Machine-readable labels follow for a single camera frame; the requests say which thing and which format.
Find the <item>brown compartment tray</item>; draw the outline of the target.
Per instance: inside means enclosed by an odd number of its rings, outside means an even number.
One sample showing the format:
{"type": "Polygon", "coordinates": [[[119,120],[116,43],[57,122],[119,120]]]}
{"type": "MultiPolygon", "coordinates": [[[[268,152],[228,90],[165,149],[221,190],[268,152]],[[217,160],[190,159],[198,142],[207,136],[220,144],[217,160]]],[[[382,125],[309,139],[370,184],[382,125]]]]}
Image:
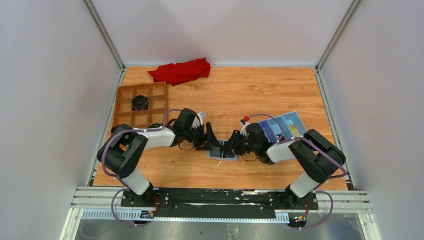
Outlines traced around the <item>brown compartment tray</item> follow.
{"type": "Polygon", "coordinates": [[[110,127],[127,124],[133,128],[148,128],[162,124],[168,111],[168,88],[165,83],[142,83],[117,89],[110,127]]]}

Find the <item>blue plastic box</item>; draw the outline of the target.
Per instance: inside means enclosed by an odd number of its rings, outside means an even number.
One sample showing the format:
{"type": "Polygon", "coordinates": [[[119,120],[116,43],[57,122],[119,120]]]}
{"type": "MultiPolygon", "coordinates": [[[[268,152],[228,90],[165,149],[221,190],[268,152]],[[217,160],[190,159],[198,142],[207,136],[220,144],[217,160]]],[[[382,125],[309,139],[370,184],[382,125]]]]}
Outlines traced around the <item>blue plastic box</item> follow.
{"type": "Polygon", "coordinates": [[[274,118],[276,120],[268,118],[258,122],[272,143],[276,143],[279,137],[286,140],[300,137],[307,132],[307,128],[296,111],[287,112],[274,118]]]}

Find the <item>black credit card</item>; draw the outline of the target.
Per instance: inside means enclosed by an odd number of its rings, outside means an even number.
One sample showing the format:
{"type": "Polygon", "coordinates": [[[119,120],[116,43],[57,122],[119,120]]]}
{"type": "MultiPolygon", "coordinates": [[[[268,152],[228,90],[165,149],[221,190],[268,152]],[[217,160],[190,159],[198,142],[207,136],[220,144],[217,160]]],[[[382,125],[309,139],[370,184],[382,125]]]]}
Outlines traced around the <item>black credit card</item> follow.
{"type": "Polygon", "coordinates": [[[209,151],[209,156],[211,158],[222,159],[224,156],[224,153],[220,150],[220,148],[221,147],[212,146],[211,150],[209,151]]]}

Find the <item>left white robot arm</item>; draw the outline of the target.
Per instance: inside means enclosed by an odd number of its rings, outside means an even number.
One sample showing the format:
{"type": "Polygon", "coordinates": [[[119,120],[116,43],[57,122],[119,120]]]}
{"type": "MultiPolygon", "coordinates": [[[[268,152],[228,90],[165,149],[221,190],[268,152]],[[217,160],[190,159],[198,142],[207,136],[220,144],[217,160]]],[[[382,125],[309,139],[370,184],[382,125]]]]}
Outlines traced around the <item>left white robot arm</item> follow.
{"type": "Polygon", "coordinates": [[[137,165],[145,150],[174,147],[183,141],[192,143],[197,151],[221,147],[210,122],[204,122],[204,113],[189,108],[178,110],[178,117],[156,128],[133,128],[126,123],[117,125],[110,138],[97,152],[103,172],[117,178],[127,190],[134,193],[140,206],[153,201],[153,185],[141,174],[137,165]]]}

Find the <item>blue yellow coiled item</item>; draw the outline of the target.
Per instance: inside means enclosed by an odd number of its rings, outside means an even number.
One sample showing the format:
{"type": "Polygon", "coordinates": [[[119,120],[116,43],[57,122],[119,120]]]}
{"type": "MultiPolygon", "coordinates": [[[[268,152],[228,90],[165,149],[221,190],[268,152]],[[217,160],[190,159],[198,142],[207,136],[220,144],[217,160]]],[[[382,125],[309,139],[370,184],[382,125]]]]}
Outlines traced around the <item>blue yellow coiled item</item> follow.
{"type": "Polygon", "coordinates": [[[153,128],[161,128],[163,125],[159,122],[155,122],[155,123],[151,123],[148,125],[149,129],[153,129],[153,128]]]}

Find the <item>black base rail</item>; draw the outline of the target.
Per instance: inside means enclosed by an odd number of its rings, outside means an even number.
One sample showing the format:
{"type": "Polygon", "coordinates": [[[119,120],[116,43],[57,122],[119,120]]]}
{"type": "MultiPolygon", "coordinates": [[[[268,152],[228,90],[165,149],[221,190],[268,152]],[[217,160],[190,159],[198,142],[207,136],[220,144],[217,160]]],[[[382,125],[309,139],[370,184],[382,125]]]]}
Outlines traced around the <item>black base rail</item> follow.
{"type": "Polygon", "coordinates": [[[318,210],[314,193],[300,201],[287,199],[283,190],[212,188],[153,188],[145,196],[123,192],[122,207],[153,208],[158,217],[200,219],[274,219],[276,211],[318,210]]]}

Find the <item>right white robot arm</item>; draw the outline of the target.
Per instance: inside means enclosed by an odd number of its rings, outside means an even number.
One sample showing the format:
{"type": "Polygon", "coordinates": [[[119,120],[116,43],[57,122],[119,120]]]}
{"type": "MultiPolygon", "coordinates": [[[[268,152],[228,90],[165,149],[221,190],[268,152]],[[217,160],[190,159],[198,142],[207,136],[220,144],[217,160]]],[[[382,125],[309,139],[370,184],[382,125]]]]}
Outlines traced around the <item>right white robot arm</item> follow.
{"type": "Polygon", "coordinates": [[[306,195],[329,179],[344,177],[346,157],[344,153],[315,129],[300,136],[269,141],[264,128],[257,122],[250,123],[245,116],[241,130],[234,130],[227,142],[220,147],[224,153],[244,155],[254,153],[263,164],[277,164],[295,159],[303,172],[285,189],[286,204],[298,209],[306,201],[306,195]]]}

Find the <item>red cloth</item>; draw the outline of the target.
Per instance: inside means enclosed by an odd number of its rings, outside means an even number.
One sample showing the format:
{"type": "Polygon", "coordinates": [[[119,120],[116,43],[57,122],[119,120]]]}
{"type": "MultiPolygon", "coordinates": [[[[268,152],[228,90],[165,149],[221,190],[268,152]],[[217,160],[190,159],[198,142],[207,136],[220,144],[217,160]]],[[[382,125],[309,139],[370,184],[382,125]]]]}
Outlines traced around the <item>red cloth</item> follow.
{"type": "Polygon", "coordinates": [[[210,71],[211,64],[204,57],[187,62],[160,65],[155,70],[149,70],[148,73],[155,83],[165,82],[171,86],[177,86],[200,78],[208,78],[210,71]]]}

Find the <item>black round part upper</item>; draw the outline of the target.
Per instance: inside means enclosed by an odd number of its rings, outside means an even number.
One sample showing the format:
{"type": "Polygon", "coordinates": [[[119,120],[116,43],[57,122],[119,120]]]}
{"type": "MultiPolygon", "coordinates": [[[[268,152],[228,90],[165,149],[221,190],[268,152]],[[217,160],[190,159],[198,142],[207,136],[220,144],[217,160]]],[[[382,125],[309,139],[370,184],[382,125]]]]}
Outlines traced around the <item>black round part upper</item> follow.
{"type": "Polygon", "coordinates": [[[131,100],[131,109],[132,111],[142,111],[147,110],[149,107],[149,98],[144,95],[136,95],[131,100]]]}

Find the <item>aluminium frame rail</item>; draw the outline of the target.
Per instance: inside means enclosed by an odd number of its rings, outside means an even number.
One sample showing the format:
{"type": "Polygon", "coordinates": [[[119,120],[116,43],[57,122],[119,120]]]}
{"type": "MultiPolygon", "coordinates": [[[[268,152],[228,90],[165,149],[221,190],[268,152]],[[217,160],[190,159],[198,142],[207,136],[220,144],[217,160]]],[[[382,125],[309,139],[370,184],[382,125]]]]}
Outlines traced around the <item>aluminium frame rail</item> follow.
{"type": "Polygon", "coordinates": [[[82,220],[134,222],[287,224],[336,216],[358,217],[357,227],[367,240],[381,238],[368,195],[359,190],[309,193],[295,205],[283,201],[284,191],[265,189],[169,188],[153,190],[153,198],[139,197],[120,187],[79,186],[60,238],[73,240],[82,220]]]}

